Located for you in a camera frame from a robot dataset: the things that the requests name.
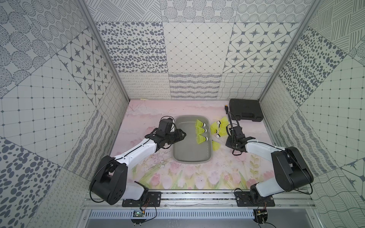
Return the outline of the grey plastic storage box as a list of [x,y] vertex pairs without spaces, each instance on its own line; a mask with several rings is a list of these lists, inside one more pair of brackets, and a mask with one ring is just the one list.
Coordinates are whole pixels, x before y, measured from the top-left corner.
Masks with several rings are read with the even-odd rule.
[[[205,132],[201,134],[204,141],[201,144],[198,144],[199,132],[195,128],[197,120],[204,123]],[[173,145],[173,159],[187,164],[208,162],[213,155],[209,120],[203,116],[179,116],[176,118],[176,125],[186,133],[186,137]]]

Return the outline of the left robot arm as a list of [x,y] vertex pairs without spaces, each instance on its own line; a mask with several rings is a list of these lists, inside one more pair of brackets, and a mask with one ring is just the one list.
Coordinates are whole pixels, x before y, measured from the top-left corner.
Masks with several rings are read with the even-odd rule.
[[186,133],[181,129],[168,133],[156,128],[129,151],[117,157],[103,157],[89,185],[90,193],[96,194],[102,199],[101,202],[105,201],[110,205],[120,200],[145,203],[148,188],[137,181],[128,181],[128,173],[142,160],[163,149],[166,144],[175,144],[185,137]]

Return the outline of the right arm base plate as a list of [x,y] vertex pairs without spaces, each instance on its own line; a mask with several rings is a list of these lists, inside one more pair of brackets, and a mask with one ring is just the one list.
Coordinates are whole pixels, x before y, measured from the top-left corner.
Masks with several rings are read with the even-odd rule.
[[238,207],[274,207],[275,202],[272,196],[262,197],[259,194],[236,189],[234,191]]

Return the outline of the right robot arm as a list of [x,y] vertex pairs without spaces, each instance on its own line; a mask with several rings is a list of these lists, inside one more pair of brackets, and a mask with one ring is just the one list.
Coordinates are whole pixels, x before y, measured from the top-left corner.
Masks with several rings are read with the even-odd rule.
[[226,127],[226,146],[234,156],[244,153],[257,155],[272,163],[274,176],[250,187],[250,198],[260,200],[277,193],[298,191],[311,185],[314,177],[302,154],[296,147],[277,147],[246,137],[238,125]]

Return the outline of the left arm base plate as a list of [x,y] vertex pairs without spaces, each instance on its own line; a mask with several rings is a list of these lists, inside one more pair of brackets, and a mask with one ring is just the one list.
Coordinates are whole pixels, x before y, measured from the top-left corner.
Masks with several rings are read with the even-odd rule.
[[143,194],[139,200],[123,200],[122,207],[160,207],[161,196],[161,192],[148,192],[146,194]]

